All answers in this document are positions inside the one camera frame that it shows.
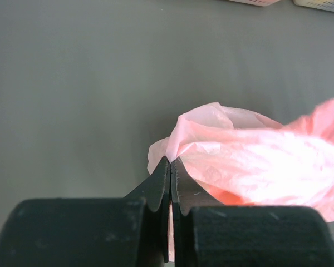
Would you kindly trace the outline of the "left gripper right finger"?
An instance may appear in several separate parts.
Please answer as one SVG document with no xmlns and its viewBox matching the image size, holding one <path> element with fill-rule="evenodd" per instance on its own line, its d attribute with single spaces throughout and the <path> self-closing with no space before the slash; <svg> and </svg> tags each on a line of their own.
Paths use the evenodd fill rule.
<svg viewBox="0 0 334 267">
<path fill-rule="evenodd" d="M 176 266 L 334 266 L 334 240 L 305 206 L 223 205 L 171 163 Z"/>
</svg>

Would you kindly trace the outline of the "pink plastic bag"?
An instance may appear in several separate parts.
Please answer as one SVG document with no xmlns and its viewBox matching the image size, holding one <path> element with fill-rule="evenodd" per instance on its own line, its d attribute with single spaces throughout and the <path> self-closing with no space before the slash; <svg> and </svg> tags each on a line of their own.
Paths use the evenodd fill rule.
<svg viewBox="0 0 334 267">
<path fill-rule="evenodd" d="M 179 116 L 149 148 L 148 171 L 166 157 L 223 205 L 305 206 L 334 222 L 334 98 L 288 125 L 209 103 Z"/>
</svg>

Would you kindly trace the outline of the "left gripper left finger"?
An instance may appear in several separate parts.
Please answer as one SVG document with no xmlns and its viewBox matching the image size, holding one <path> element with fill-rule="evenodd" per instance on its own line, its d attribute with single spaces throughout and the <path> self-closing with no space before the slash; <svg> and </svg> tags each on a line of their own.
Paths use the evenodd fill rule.
<svg viewBox="0 0 334 267">
<path fill-rule="evenodd" d="M 0 230 L 0 266 L 163 266 L 170 163 L 121 198 L 20 202 Z"/>
</svg>

